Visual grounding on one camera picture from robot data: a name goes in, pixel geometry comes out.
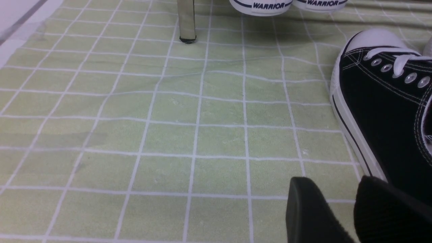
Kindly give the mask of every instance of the wrinkled floor mat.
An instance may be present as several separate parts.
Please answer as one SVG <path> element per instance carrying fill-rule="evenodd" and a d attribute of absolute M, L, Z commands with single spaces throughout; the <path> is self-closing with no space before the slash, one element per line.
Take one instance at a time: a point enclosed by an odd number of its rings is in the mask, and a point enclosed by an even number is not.
<path fill-rule="evenodd" d="M 175 0 L 65 0 L 0 69 L 0 241 L 283 243 L 294 176 L 355 237 L 363 172 L 330 106 L 333 64 L 370 27 L 420 49 L 427 7 L 253 18 L 196 0 L 185 45 Z"/>

